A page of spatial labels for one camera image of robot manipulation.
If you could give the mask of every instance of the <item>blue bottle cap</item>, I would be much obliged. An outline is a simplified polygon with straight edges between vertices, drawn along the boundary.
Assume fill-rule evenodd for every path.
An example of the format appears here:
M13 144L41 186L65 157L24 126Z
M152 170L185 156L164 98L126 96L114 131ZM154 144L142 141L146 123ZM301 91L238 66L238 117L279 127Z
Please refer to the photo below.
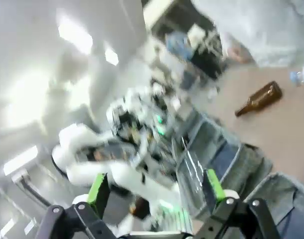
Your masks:
M298 78L298 75L297 75L297 72L296 71L292 71L290 73L290 79L291 79L291 82L294 83L295 85L298 85L299 83L299 78Z

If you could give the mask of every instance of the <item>screw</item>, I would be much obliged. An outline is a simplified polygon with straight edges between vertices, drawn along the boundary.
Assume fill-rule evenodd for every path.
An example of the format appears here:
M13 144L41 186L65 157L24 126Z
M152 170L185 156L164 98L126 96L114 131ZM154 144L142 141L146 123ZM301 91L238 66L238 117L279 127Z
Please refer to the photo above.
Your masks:
M85 209L85 207L86 207L86 206L84 206L83 204L80 204L80 205L78 206L78 208L79 208L80 210Z
M234 203L234 199L229 198L229 199L226 200L226 203L229 204L229 205L233 204Z
M255 207L257 207L259 204L260 204L260 201L258 201L258 200L255 200L255 201L253 201L253 206L255 206Z

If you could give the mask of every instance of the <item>fabric bin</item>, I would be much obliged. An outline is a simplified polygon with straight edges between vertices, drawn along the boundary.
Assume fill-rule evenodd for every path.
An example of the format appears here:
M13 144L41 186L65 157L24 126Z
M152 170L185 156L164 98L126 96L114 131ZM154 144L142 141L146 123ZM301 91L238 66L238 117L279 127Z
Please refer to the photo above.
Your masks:
M282 173L266 177L245 199L263 198L282 239L304 239L304 185ZM229 239L242 238L231 230Z
M215 170L223 189L245 198L269 174L272 163L205 114L193 112L187 124L191 127L172 139L176 176L184 206L192 218L204 220L209 216L201 188L205 168ZM190 141L187 150L180 151L178 139L185 134Z

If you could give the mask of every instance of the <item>white ceiling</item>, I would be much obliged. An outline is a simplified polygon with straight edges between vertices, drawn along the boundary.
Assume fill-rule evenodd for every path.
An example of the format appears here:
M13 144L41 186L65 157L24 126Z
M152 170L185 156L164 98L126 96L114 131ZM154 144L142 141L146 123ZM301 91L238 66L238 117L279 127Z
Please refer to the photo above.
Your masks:
M78 53L60 38L57 19L62 13L92 36L91 55ZM48 81L62 76L59 71L69 77L78 75L78 67L69 61L63 70L59 69L64 54L78 54L87 63L78 77L89 78L89 83L76 95L78 100L87 95L92 109L98 108L116 72L145 41L146 34L140 0L0 0L0 163L29 147L28 141L33 143L38 129L28 127L22 140L19 134L12 134L16 134L15 128L25 130L35 115L43 121L45 130L51 131L43 132L49 138L73 121L66 120L66 115L78 108L78 104L71 108L68 103L72 93L43 95ZM119 57L117 67L105 61L107 46Z

